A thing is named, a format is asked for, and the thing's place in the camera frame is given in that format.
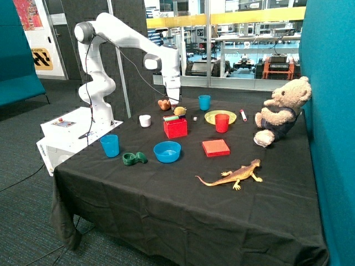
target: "red box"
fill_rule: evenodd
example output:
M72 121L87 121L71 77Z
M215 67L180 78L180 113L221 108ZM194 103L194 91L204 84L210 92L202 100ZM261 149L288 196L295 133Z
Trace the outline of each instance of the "red box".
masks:
M170 139L187 136L187 121L185 118L164 121L164 131Z
M231 153L224 140L203 141L202 146L207 157L229 155Z

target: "yellow plate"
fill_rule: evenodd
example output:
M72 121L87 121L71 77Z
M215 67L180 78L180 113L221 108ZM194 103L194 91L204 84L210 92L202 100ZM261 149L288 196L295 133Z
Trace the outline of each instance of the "yellow plate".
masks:
M229 115L229 124L232 124L237 119L237 115L234 114L233 112L229 112L225 110L216 110L216 111L210 111L207 114L205 114L206 121L210 124L216 125L215 115L217 114Z

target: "teal chair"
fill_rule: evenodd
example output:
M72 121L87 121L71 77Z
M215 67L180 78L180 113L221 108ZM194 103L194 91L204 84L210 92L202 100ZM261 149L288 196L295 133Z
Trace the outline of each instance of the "teal chair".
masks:
M45 89L36 75L32 52L13 1L3 0L1 6L0 106L3 106L45 95Z

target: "yellow beam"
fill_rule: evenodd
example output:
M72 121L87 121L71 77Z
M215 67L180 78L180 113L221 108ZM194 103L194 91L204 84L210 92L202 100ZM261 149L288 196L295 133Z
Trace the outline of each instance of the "yellow beam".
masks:
M302 20L305 17L305 11L306 7L292 7L212 14L211 24ZM148 29L188 27L206 25L206 21L206 15L201 14L169 18L149 18L146 20L146 25Z
M271 8L265 10L212 14L211 24L296 21L305 17L306 7Z

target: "teddy bear's paw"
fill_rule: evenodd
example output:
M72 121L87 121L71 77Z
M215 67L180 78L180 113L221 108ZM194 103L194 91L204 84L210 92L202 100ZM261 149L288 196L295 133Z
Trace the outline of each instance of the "teddy bear's paw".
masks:
M263 130L259 131L255 134L254 142L262 147L267 147L268 145L272 144L275 137L270 130Z

